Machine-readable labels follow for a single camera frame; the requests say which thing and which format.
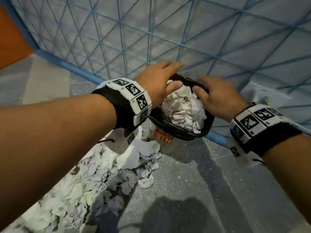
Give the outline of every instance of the crumpled paper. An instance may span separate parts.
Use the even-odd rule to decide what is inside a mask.
[[[174,125],[194,133],[201,133],[207,118],[202,102],[191,93],[190,87],[182,86],[164,100],[162,111]]]
[[[103,213],[112,211],[118,215],[124,201],[120,195],[112,196],[109,190],[121,194],[120,188],[123,195],[129,195],[137,183],[140,188],[149,188],[155,181],[152,171],[160,167],[157,160],[162,154],[156,141],[146,142],[138,138],[131,146],[135,155],[118,155],[104,143],[95,145],[40,201],[12,223],[6,233],[23,227],[34,233],[56,229],[58,232],[66,229],[81,231],[85,223]],[[127,165],[127,169],[118,168],[120,157],[126,157],[122,164]]]

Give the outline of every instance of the orange wall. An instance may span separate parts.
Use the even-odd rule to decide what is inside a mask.
[[[0,69],[33,53],[1,5],[0,29]]]

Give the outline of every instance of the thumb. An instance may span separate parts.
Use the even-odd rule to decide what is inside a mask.
[[[193,86],[192,87],[193,93],[200,98],[200,100],[202,101],[202,103],[204,104],[205,108],[207,108],[207,99],[208,99],[208,94],[207,92],[199,87],[199,86]]]
[[[181,88],[183,86],[183,82],[182,81],[173,81],[171,83],[169,83],[166,86],[166,96],[168,96],[169,94],[171,94],[172,92],[178,90],[179,88]]]

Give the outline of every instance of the black cord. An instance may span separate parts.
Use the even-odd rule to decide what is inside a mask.
[[[102,142],[105,142],[105,141],[112,141],[112,142],[116,142],[116,141],[115,141],[115,140],[113,140],[113,139],[106,139],[106,140],[102,140],[102,141],[97,142],[97,144],[102,143]]]
[[[261,161],[260,159],[253,158],[253,161],[261,162],[261,163],[263,163],[264,165],[266,165],[266,163],[265,163],[264,161]]]

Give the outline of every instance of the wristband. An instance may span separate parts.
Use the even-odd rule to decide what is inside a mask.
[[[292,126],[295,124],[267,105],[255,105],[231,121],[230,133],[244,153],[254,152],[262,157],[275,145],[301,134]]]
[[[117,114],[114,129],[125,128],[125,134],[134,131],[151,113],[147,91],[128,78],[105,81],[92,94],[100,94],[112,103]]]

